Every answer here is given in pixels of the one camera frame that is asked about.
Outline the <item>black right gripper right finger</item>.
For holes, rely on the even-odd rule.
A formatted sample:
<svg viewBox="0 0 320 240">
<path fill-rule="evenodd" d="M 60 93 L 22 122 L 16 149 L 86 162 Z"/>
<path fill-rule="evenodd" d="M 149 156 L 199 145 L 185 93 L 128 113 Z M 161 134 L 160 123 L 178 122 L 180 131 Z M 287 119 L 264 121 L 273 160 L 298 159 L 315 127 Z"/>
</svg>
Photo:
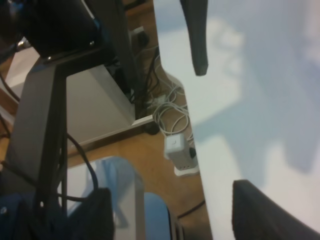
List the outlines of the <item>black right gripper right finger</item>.
<svg viewBox="0 0 320 240">
<path fill-rule="evenodd" d="M 318 240 L 320 234 L 282 209 L 248 180 L 232 185 L 236 240 Z"/>
</svg>

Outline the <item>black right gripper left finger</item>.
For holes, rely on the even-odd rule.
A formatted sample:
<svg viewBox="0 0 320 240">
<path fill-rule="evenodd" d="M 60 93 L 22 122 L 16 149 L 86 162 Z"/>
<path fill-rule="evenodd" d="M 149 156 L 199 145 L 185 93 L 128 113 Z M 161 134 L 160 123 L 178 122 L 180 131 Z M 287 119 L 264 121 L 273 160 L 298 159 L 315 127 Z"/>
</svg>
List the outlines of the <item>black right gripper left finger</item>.
<svg viewBox="0 0 320 240">
<path fill-rule="evenodd" d="M 83 240 L 112 240 L 115 234 L 111 193 L 108 188 L 91 192 L 83 207 Z"/>
</svg>

